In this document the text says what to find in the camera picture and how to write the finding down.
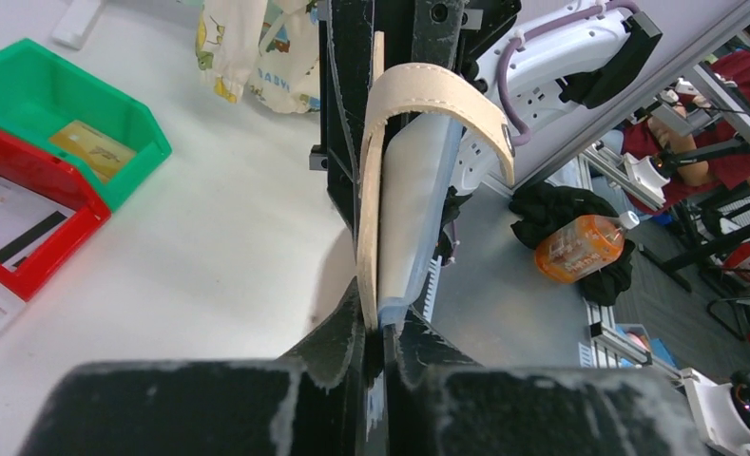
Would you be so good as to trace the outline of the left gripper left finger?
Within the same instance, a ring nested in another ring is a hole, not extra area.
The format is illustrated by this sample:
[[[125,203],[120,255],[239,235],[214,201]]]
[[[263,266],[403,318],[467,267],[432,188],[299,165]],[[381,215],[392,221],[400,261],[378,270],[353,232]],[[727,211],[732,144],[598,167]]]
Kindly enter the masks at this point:
[[[359,455],[360,299],[275,359],[98,362],[49,394],[24,455]]]

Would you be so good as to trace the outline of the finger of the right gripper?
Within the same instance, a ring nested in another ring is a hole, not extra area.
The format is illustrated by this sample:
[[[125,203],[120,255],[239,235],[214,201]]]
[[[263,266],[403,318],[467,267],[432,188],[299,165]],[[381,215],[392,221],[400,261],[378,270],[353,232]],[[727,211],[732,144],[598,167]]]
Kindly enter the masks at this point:
[[[357,237],[360,146],[371,81],[373,1],[320,1],[320,129],[327,191]]]

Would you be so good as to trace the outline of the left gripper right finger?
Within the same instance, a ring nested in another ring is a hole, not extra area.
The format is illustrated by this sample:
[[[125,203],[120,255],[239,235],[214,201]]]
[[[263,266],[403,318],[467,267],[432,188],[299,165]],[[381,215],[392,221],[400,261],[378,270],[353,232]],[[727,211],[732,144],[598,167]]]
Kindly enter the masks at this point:
[[[393,455],[704,455],[685,398],[648,370],[488,368],[419,316],[382,330]]]

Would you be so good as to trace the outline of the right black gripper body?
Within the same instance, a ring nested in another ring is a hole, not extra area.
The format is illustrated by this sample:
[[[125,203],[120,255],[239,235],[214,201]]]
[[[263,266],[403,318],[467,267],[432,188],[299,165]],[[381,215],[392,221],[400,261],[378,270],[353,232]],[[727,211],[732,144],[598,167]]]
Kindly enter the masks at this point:
[[[459,69],[516,22],[516,0],[409,0],[383,3],[385,63],[431,63]]]

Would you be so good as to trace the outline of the beige card holder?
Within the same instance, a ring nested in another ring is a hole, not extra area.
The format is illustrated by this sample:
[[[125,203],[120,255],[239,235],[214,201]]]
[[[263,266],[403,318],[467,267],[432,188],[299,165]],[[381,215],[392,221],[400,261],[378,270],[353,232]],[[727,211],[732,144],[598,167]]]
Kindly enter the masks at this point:
[[[514,181],[503,111],[452,71],[428,63],[386,67],[374,35],[361,141],[356,277],[368,332],[401,327],[419,296],[441,228],[461,134],[480,138]]]

